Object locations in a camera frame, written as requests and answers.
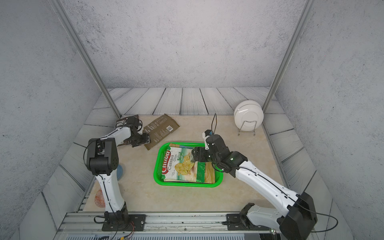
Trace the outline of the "yellow blue kettle chips bag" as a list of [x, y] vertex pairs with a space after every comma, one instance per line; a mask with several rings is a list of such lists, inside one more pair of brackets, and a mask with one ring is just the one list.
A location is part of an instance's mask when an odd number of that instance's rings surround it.
[[205, 177], [206, 177], [206, 182], [208, 183], [204, 183], [204, 184], [214, 184], [216, 182], [215, 171], [210, 162], [205, 163], [205, 165], [206, 165]]

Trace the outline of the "dark brown snack bag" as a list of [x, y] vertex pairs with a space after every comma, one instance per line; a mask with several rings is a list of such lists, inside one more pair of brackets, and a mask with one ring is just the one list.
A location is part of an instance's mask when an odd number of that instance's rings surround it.
[[122, 119], [117, 120], [115, 128], [135, 127], [137, 129], [139, 127], [139, 123], [140, 120], [138, 115], [123, 117]]

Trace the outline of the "brown Lerna cassava bag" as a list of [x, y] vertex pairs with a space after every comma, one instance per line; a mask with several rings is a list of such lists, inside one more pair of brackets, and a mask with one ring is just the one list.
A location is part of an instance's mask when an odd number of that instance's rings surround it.
[[180, 125], [167, 114], [158, 117], [143, 129], [143, 134], [147, 133], [150, 137], [150, 142], [145, 144], [146, 149], [152, 149], [179, 127]]

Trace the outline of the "green Chuba cassava chips bag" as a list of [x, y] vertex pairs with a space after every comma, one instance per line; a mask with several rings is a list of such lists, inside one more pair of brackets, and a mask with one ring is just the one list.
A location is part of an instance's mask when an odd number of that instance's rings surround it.
[[169, 144], [161, 165], [163, 182], [199, 183], [206, 182], [206, 165], [193, 156], [194, 147]]

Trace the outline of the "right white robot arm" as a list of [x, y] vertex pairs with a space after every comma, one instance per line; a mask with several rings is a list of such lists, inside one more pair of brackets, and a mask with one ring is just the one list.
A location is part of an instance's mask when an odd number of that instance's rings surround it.
[[298, 194], [283, 187], [260, 171], [246, 156], [230, 151], [221, 136], [206, 133], [203, 137], [205, 145], [192, 150], [194, 162], [212, 163], [219, 171], [251, 186], [275, 207], [273, 211], [249, 203], [237, 219], [225, 222], [228, 227], [279, 229], [288, 240], [309, 237], [318, 221], [314, 200], [309, 194]]

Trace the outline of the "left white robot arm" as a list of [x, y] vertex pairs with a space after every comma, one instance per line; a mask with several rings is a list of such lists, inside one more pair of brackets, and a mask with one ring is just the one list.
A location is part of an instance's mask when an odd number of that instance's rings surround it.
[[84, 151], [85, 165], [100, 184], [107, 213], [117, 214], [125, 205], [117, 178], [117, 147], [126, 144], [134, 148], [148, 144], [150, 137], [147, 133], [142, 133], [142, 128], [143, 122], [138, 115], [125, 117], [118, 120], [115, 130], [111, 133], [90, 139]]

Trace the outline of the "green plastic mesh basket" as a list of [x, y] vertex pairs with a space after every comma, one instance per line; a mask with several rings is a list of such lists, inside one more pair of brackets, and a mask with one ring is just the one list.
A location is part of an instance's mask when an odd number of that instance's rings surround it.
[[[162, 186], [177, 186], [177, 187], [202, 187], [202, 188], [214, 188], [219, 186], [223, 181], [223, 173], [215, 171], [215, 183], [214, 184], [197, 184], [197, 183], [183, 183], [183, 182], [163, 182], [161, 180], [161, 165], [163, 162], [163, 158], [165, 155], [165, 151], [167, 147], [171, 143], [164, 144], [159, 152], [158, 157], [156, 161], [156, 166], [154, 170], [154, 180], [156, 183]], [[204, 143], [173, 143], [177, 145], [185, 145], [185, 146], [191, 146], [191, 147], [205, 147]]]

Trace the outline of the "blue bowl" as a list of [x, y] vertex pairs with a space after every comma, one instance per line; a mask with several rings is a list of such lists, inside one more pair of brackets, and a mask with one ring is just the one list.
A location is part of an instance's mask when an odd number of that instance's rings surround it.
[[116, 171], [117, 171], [117, 180], [119, 181], [122, 178], [124, 173], [123, 167], [121, 165], [118, 165]]

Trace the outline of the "white plate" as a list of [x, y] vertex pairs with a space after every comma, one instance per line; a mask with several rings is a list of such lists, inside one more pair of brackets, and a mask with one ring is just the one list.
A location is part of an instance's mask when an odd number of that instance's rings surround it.
[[243, 101], [235, 109], [234, 121], [237, 128], [241, 127], [243, 121], [257, 121], [257, 128], [264, 121], [264, 112], [261, 105], [252, 100]]

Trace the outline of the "red patterned bowl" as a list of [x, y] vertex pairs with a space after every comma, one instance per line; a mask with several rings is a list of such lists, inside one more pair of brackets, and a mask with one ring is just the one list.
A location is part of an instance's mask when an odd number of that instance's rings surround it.
[[104, 199], [103, 192], [101, 189], [99, 189], [96, 192], [94, 202], [98, 208], [105, 208], [105, 199]]

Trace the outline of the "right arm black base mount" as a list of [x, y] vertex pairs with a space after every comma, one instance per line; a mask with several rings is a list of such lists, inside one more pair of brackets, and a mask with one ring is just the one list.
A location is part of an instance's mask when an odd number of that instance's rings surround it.
[[229, 231], [267, 231], [269, 228], [260, 225], [254, 225], [247, 217], [250, 208], [254, 203], [248, 203], [239, 213], [227, 214], [226, 221], [222, 225], [227, 226]]

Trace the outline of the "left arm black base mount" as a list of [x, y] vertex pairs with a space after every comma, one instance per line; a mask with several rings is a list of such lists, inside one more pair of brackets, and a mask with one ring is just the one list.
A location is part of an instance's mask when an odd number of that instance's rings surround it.
[[105, 221], [102, 226], [103, 232], [142, 232], [144, 230], [146, 215], [129, 214], [127, 211], [117, 213], [105, 212]]

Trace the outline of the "left aluminium frame post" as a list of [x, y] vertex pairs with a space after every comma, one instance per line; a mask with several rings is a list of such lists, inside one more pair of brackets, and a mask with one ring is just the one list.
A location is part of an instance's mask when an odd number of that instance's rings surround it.
[[109, 91], [107, 90], [104, 82], [102, 81], [102, 78], [100, 74], [98, 73], [93, 61], [91, 60], [84, 44], [82, 43], [78, 33], [76, 32], [74, 26], [72, 25], [70, 18], [68, 17], [62, 3], [59, 0], [50, 0], [49, 3], [51, 4], [53, 10], [57, 14], [61, 24], [63, 25], [65, 31], [67, 32], [68, 36], [70, 37], [71, 41], [75, 45], [81, 59], [85, 63], [86, 67], [90, 71], [94, 81], [96, 82], [97, 86], [99, 87], [100, 91], [102, 92], [103, 96], [105, 97], [107, 103], [110, 105], [112, 110], [114, 111], [115, 115], [120, 118], [122, 116], [121, 112], [117, 108], [115, 101], [111, 97]]

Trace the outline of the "aluminium frame post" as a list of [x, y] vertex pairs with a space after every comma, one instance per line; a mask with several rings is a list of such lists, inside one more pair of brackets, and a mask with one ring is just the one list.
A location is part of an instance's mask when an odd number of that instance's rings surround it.
[[90, 71], [94, 81], [96, 82], [97, 86], [99, 87], [100, 91], [102, 92], [103, 96], [105, 97], [107, 103], [110, 105], [112, 110], [114, 111], [115, 115], [120, 118], [122, 116], [121, 112], [117, 108], [115, 101], [111, 97], [109, 91], [107, 90], [104, 82], [102, 81], [102, 78], [100, 74], [98, 73], [93, 61], [91, 60], [84, 44], [82, 43], [78, 33], [76, 32], [74, 26], [72, 25], [70, 18], [68, 17], [62, 3], [59, 0], [50, 0], [49, 3], [51, 4], [53, 10], [57, 14], [61, 24], [63, 25], [65, 31], [67, 32], [68, 36], [70, 37], [71, 41], [75, 45], [81, 59], [85, 63], [86, 67]]
[[299, 42], [300, 40], [300, 37], [303, 33], [303, 30], [304, 30], [304, 27], [305, 27], [305, 24], [311, 14], [311, 10], [313, 9], [313, 5], [314, 5], [314, 0], [307, 0], [305, 5], [304, 5], [304, 9], [301, 13], [301, 16], [299, 18], [299, 21], [296, 25], [296, 28], [293, 32], [293, 35], [291, 37], [291, 40], [289, 42], [289, 45], [287, 47], [287, 50], [284, 54], [284, 57], [281, 61], [281, 64], [277, 70], [277, 73], [275, 75], [275, 78], [274, 80], [272, 81], [272, 84], [271, 84], [271, 87], [270, 87], [270, 90], [269, 90], [269, 93], [267, 95], [267, 98], [264, 102], [264, 105], [263, 105], [263, 112], [266, 113], [268, 108], [269, 108], [269, 105], [273, 99], [273, 96], [275, 95], [281, 81], [282, 81], [282, 78], [283, 78], [283, 75], [285, 73], [285, 70], [289, 64], [289, 61], [294, 53], [294, 50], [295, 50], [295, 47], [297, 45], [297, 43]]

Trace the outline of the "right aluminium frame post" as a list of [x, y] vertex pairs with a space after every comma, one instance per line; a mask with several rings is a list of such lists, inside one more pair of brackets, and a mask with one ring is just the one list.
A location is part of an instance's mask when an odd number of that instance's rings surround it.
[[269, 93], [267, 95], [267, 98], [264, 102], [264, 105], [263, 105], [263, 112], [266, 113], [268, 108], [269, 108], [269, 105], [273, 99], [273, 96], [275, 95], [281, 81], [282, 81], [282, 78], [283, 78], [283, 75], [285, 73], [285, 70], [289, 64], [289, 61], [294, 53], [294, 50], [295, 50], [295, 47], [297, 45], [297, 43], [299, 42], [300, 40], [300, 37], [303, 33], [303, 30], [304, 30], [304, 27], [305, 27], [305, 24], [311, 14], [311, 10], [313, 9], [313, 5], [314, 5], [314, 0], [307, 0], [305, 5], [304, 5], [304, 9], [301, 13], [301, 16], [299, 18], [299, 21], [296, 25], [296, 28], [293, 32], [293, 35], [291, 37], [291, 40], [289, 42], [289, 45], [287, 47], [287, 50], [284, 54], [284, 57], [281, 61], [281, 64], [277, 70], [277, 73], [275, 75], [275, 78], [274, 80], [272, 81], [272, 84], [271, 84], [271, 87], [270, 87], [270, 90], [269, 90]]

